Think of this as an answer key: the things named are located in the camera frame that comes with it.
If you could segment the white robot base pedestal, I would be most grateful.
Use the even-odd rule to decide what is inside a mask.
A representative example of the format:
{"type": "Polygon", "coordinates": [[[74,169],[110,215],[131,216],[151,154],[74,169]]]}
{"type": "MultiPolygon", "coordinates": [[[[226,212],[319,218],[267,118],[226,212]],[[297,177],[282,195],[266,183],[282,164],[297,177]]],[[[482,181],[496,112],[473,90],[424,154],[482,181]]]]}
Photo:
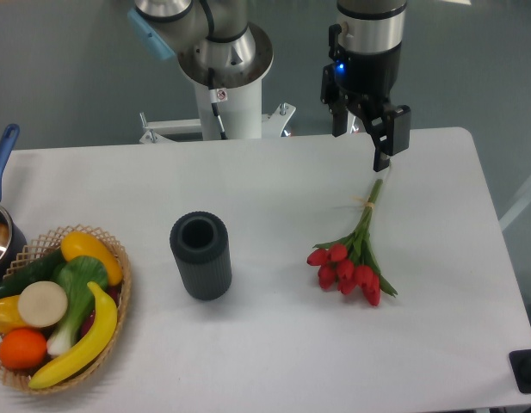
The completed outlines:
{"type": "Polygon", "coordinates": [[[266,32],[249,21],[247,2],[137,1],[128,20],[153,56],[175,59],[193,84],[203,139],[287,135],[294,106],[262,111],[262,80],[274,51],[266,32]]]}

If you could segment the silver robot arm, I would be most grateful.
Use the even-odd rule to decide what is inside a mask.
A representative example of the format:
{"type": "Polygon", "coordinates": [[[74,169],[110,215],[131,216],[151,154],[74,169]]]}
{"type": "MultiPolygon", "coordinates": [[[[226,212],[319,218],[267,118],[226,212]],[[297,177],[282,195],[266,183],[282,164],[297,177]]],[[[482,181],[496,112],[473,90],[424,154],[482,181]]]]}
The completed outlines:
{"type": "Polygon", "coordinates": [[[374,143],[380,172],[410,144],[411,108],[392,104],[404,35],[406,1],[338,1],[329,26],[329,58],[320,100],[332,115],[332,135],[348,131],[354,115],[374,143]]]}

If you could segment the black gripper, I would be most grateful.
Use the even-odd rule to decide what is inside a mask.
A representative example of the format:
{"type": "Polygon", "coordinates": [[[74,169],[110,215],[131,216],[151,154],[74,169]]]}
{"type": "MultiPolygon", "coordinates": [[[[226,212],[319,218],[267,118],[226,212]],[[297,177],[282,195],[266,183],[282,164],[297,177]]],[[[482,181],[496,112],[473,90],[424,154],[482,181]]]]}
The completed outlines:
{"type": "Polygon", "coordinates": [[[348,97],[351,108],[374,143],[375,172],[390,166],[391,157],[410,145],[411,108],[394,106],[390,93],[398,75],[401,46],[373,54],[353,52],[342,46],[342,26],[329,27],[329,57],[332,63],[323,68],[321,102],[331,104],[332,135],[347,132],[348,111],[338,100],[348,97]]]}

